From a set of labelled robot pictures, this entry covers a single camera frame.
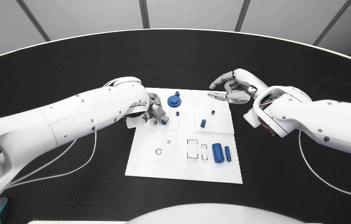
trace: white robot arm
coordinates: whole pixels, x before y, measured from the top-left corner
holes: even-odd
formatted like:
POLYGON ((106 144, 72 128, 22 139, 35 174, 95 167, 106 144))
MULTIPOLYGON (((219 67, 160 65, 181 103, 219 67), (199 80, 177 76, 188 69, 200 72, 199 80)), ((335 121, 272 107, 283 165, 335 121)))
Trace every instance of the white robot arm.
POLYGON ((298 88, 268 87, 243 69, 223 74, 210 89, 223 82, 227 94, 210 92, 209 96, 233 104, 247 103, 253 97, 253 107, 243 116, 253 127, 262 125, 282 138, 301 129, 319 144, 351 153, 351 103, 312 102, 298 88))
POLYGON ((122 117, 128 128, 148 119, 168 121, 160 97, 147 93, 134 77, 115 79, 109 86, 0 118, 0 192, 37 156, 122 117))

